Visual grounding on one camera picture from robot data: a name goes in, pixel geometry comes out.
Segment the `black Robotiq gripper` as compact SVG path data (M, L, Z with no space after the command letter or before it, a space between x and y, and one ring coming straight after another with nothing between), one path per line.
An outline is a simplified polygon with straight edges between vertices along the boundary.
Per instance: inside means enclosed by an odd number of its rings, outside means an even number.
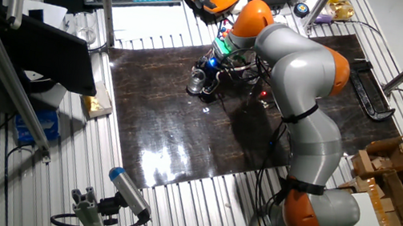
M204 74L208 78L208 81L204 84L200 92L200 98L210 101L215 100L215 90L220 83L216 75L222 71L219 59L214 56L210 58L207 57L202 63L196 63L192 71L204 71Z

